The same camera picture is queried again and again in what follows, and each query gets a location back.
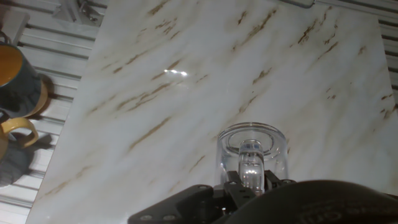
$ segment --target glass cylinder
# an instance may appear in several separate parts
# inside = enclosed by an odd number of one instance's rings
[[[228,181],[227,172],[233,170],[257,195],[264,192],[264,170],[272,171],[280,180],[288,179],[285,136],[261,123],[230,126],[218,135],[216,184]]]

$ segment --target mug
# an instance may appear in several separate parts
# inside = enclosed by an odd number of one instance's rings
[[[47,88],[15,46],[0,43],[0,110],[11,118],[38,112],[47,101]]]
[[[26,118],[14,118],[9,119],[0,124],[0,159],[4,157],[8,148],[8,135],[11,131],[18,128],[27,128],[32,131],[29,135],[24,136],[17,140],[22,148],[31,146],[37,141],[39,135],[35,129],[35,126]]]
[[[21,150],[20,146],[10,142],[6,154],[0,159],[0,187],[19,180],[29,170],[29,164],[29,152]]]
[[[216,184],[227,182],[227,172],[237,171],[245,187],[264,193],[264,171],[288,179],[287,142],[276,128],[261,123],[239,123],[218,135]]]

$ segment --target white slatted panel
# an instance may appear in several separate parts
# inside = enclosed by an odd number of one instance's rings
[[[1,189],[0,199],[2,198],[15,198],[20,203],[32,204],[35,200],[37,191],[19,186],[8,186]]]
[[[50,101],[48,107],[40,115],[46,118],[66,121],[72,103],[56,99],[50,99]]]
[[[398,73],[396,72],[390,72],[390,79],[391,83],[395,86],[398,86]]]
[[[42,184],[41,178],[32,177],[29,175],[23,175],[19,180],[17,180],[13,185],[19,187],[28,187],[33,190],[38,190],[40,185]]]
[[[36,68],[36,72],[44,79],[44,82],[52,83],[53,85],[64,86],[77,89],[80,79],[66,77],[65,75],[58,75],[52,72],[43,71]]]
[[[381,35],[389,37],[398,37],[398,27],[380,24],[380,29],[381,29]]]
[[[387,64],[389,68],[398,69],[398,57],[394,57],[391,55],[386,55]]]
[[[394,99],[397,101],[398,100],[398,90],[392,90],[394,94]]]
[[[16,6],[8,7],[30,14],[29,26],[22,34],[19,48],[48,86],[50,98],[46,108],[30,119],[39,134],[38,142],[27,149],[34,151],[29,166],[32,172],[0,189],[0,224],[25,223],[98,31],[97,27],[53,19],[52,13],[46,11],[53,11],[59,5],[57,0],[13,0],[13,4]],[[18,129],[17,132],[29,134],[24,129]]]
[[[57,123],[52,123],[44,120],[34,120],[30,119],[30,121],[35,125],[36,130],[42,131],[44,133],[49,133],[49,134],[56,134],[60,135],[61,130],[63,125],[62,124],[57,124]]]
[[[28,35],[22,35],[20,41],[22,45],[28,45],[30,47],[37,47],[43,49],[56,49],[60,53],[76,55],[77,57],[82,57],[87,59],[90,56],[90,49],[84,49],[81,47],[75,47],[73,45],[61,43],[61,42],[53,42],[50,40],[46,40],[43,38],[32,37]]]
[[[93,8],[95,11],[97,11],[99,14],[105,15],[106,9],[104,9],[104,8],[102,8],[102,7],[95,7],[95,6],[92,6],[92,8]]]
[[[45,172],[47,167],[49,166],[50,160],[52,156],[52,151],[48,149],[38,149],[35,151],[35,156],[33,158],[33,162],[29,166],[32,170],[37,170],[41,172]]]
[[[357,2],[359,4],[368,4],[377,7],[383,7],[386,9],[393,9],[397,7],[397,3],[394,0],[350,0],[351,2]]]
[[[389,52],[398,52],[398,41],[383,39],[384,50]]]
[[[52,18],[52,13],[40,12],[33,9],[15,6],[8,6],[8,8],[11,10],[28,13],[30,15],[28,25],[32,27],[54,30],[59,33],[72,34],[78,37],[87,37],[91,40],[94,40],[98,33],[98,27],[73,24],[67,21],[54,19]]]
[[[12,0],[14,4],[35,7],[38,9],[45,9],[48,11],[54,11],[57,6],[60,6],[58,1],[46,1],[46,0]]]
[[[40,39],[49,40],[50,42],[59,42],[62,44],[68,44],[74,47],[80,47],[83,49],[91,50],[94,45],[94,41],[74,37],[70,35],[58,34],[42,29],[26,28],[23,33],[24,36],[36,37]]]
[[[355,5],[355,4],[351,4],[351,3],[343,2],[343,1],[339,1],[339,0],[318,0],[317,2],[329,4],[332,6],[345,7],[347,9],[354,9],[354,10],[358,10],[358,11],[367,12],[370,14],[377,15],[380,20],[398,24],[398,14],[393,13],[393,12],[387,12],[387,11],[383,11],[383,10],[375,9],[375,8],[371,8],[371,7]]]
[[[86,60],[81,58],[28,47],[19,47],[19,49],[34,67],[76,75],[78,77],[83,75],[86,67]]]

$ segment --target dark blue mug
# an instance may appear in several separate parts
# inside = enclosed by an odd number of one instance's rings
[[[10,118],[38,112],[47,101],[47,88],[15,46],[0,43],[0,110]]]

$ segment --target marble surface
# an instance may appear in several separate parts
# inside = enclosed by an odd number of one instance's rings
[[[398,194],[398,117],[376,16],[114,0],[27,223],[125,223],[212,185],[216,136],[244,121],[285,134],[291,179]]]

